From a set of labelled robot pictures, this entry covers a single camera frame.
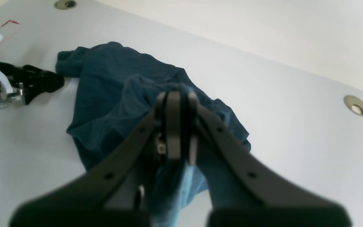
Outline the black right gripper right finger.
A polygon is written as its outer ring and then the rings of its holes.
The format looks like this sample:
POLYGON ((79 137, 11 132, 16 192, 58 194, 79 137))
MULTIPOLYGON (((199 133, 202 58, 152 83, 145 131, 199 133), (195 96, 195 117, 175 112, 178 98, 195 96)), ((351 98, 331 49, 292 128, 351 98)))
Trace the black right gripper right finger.
POLYGON ((208 184, 213 210, 208 227, 350 227, 341 205, 309 192, 270 170, 227 126, 186 96, 190 121, 188 162, 208 184))

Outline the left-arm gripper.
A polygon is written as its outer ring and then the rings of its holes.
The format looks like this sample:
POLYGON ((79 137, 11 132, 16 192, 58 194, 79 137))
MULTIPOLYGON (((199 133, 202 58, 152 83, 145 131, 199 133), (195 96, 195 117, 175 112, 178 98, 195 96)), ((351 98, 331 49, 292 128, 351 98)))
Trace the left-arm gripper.
POLYGON ((29 105, 36 96, 43 92, 55 92, 64 84, 64 77, 52 71, 0 61, 0 109, 8 107, 12 102, 29 105))

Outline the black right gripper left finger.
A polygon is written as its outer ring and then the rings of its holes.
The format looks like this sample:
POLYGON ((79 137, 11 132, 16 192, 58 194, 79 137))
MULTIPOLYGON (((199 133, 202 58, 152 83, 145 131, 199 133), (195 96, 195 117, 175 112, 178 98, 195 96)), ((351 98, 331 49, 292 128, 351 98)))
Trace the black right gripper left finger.
POLYGON ((181 160, 181 94, 162 92, 154 109, 91 171, 22 205, 11 227, 153 227, 150 200, 161 166, 181 160))

